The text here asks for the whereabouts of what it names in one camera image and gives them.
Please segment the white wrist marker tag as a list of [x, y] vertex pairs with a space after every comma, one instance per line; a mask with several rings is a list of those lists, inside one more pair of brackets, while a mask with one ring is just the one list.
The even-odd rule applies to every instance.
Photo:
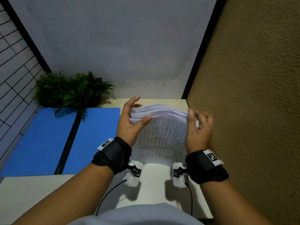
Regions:
[[214, 166], [224, 165], [223, 161], [220, 160], [210, 149], [204, 150], [203, 153], [212, 162]]
[[106, 140], [104, 143], [102, 143], [97, 150], [101, 151], [104, 147], [106, 147], [108, 144], [110, 144], [114, 139], [113, 138], [109, 138], [108, 140]]

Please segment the green fern plant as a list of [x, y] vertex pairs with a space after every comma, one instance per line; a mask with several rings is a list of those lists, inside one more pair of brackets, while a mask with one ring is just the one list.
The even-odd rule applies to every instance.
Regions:
[[110, 95], [114, 88], [113, 84], [95, 77], [91, 71], [77, 73], [74, 77], [49, 72], [36, 80], [33, 99], [44, 108], [53, 108], [56, 118], [76, 113], [85, 121], [87, 109], [99, 106], [100, 96]]

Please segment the person's grey shirt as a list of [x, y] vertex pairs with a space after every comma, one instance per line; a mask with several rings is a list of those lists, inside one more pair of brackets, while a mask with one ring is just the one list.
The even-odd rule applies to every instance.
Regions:
[[167, 203], [130, 205], [85, 216], [68, 225], [204, 225], [198, 219]]

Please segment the white left wrist marker tag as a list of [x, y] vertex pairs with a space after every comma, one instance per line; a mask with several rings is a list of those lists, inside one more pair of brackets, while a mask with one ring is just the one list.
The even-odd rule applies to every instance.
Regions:
[[110, 144], [114, 139], [113, 138], [109, 138], [108, 140], [106, 140], [104, 143], [102, 143], [97, 150], [101, 151], [104, 147], [106, 147], [108, 144]]

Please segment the black frame post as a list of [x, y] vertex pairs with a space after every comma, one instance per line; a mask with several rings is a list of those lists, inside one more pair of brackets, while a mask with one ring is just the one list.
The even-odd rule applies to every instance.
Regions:
[[32, 53], [35, 55], [37, 61], [43, 68], [43, 70], [46, 73], [52, 72], [51, 69], [49, 68], [48, 64], [46, 63], [45, 59], [41, 55], [39, 49], [36, 47], [35, 43], [33, 42], [32, 38], [28, 34], [27, 30], [25, 29], [24, 25], [22, 24], [20, 18], [16, 14], [15, 10], [11, 6], [8, 0], [0, 0], [0, 3], [4, 7], [4, 10], [7, 12], [8, 16], [16, 26], [17, 30], [20, 32], [21, 36], [27, 43], [28, 47], [31, 49]]
[[200, 45], [199, 50], [197, 52], [197, 56], [195, 58], [193, 66], [192, 66], [189, 78], [187, 79], [187, 83], [185, 85], [185, 88], [184, 88], [181, 99], [187, 99], [187, 96], [189, 95], [191, 86], [192, 86], [193, 81], [196, 77], [196, 74], [197, 74], [198, 69], [200, 67], [200, 64], [202, 62], [202, 59], [205, 55], [206, 49], [209, 45], [212, 34], [215, 30], [215, 27], [217, 25], [217, 22], [219, 20], [219, 17], [221, 15], [222, 11], [223, 11], [223, 8], [224, 8], [226, 2], [227, 2], [227, 0], [216, 0], [214, 9], [212, 11], [212, 15], [211, 15], [210, 20], [208, 22], [208, 26], [207, 26], [206, 31], [204, 33], [201, 45]]

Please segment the black strip between mats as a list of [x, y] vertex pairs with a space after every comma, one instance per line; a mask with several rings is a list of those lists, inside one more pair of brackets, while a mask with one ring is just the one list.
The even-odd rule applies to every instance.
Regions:
[[79, 129], [80, 123], [81, 123], [81, 116], [79, 114], [76, 115], [74, 123], [72, 125], [72, 128], [70, 130], [69, 136], [67, 138], [67, 141], [65, 143], [64, 149], [62, 151], [62, 154], [60, 156], [60, 159], [58, 161], [57, 167], [55, 169], [54, 175], [61, 175], [63, 173], [63, 170], [65, 168], [67, 159], [69, 157], [73, 142], [75, 140], [77, 131]]

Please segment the person's right forearm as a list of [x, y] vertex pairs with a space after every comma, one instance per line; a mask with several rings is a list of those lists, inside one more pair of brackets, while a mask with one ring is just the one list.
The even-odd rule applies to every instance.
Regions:
[[228, 179], [206, 182], [200, 188], [218, 225], [272, 225]]

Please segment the person's left forearm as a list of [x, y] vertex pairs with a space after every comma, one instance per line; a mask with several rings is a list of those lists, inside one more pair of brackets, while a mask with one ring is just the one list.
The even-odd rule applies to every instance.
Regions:
[[93, 215], [113, 178], [108, 166], [88, 164], [12, 225], [66, 225]]

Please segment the large blue mat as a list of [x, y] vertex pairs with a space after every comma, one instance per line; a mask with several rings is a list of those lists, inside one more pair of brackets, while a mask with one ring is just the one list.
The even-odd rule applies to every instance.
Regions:
[[55, 117], [53, 108], [40, 109], [0, 176], [53, 175], [75, 118], [76, 113]]

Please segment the small blue mat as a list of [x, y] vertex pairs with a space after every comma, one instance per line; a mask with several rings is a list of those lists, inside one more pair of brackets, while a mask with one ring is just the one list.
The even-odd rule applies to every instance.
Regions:
[[88, 108], [81, 121], [62, 174], [77, 174], [91, 163], [97, 148], [117, 131], [120, 108]]

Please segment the stack of printed white papers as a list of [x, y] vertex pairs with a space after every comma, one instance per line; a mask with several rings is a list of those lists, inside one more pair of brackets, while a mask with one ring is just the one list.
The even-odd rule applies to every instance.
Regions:
[[154, 104], [132, 108], [130, 123], [137, 124], [148, 115], [152, 116], [152, 120], [138, 134], [130, 159], [169, 167], [173, 163], [185, 163], [188, 113], [173, 107]]

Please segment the white right wrist marker tag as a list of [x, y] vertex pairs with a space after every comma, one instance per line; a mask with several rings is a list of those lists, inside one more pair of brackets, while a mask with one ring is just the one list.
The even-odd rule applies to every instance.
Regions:
[[212, 162], [214, 166], [224, 165], [223, 161], [220, 160], [210, 149], [204, 150], [203, 153]]

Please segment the person's right hand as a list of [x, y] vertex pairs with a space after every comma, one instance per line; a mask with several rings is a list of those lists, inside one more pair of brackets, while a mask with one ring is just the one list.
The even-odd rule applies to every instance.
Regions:
[[193, 109], [196, 117], [196, 131], [186, 133], [185, 148], [187, 154], [208, 149], [213, 133], [213, 116], [207, 112]]

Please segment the person's left hand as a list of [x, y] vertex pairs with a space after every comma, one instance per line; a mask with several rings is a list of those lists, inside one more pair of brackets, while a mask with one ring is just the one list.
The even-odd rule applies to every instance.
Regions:
[[118, 120], [118, 127], [116, 137], [124, 140], [130, 147], [132, 147], [138, 137], [138, 134], [142, 129], [133, 129], [130, 124], [130, 111], [131, 108], [142, 107], [141, 104], [137, 104], [136, 102], [140, 99], [140, 96], [135, 96], [127, 101], [122, 109], [120, 118]]

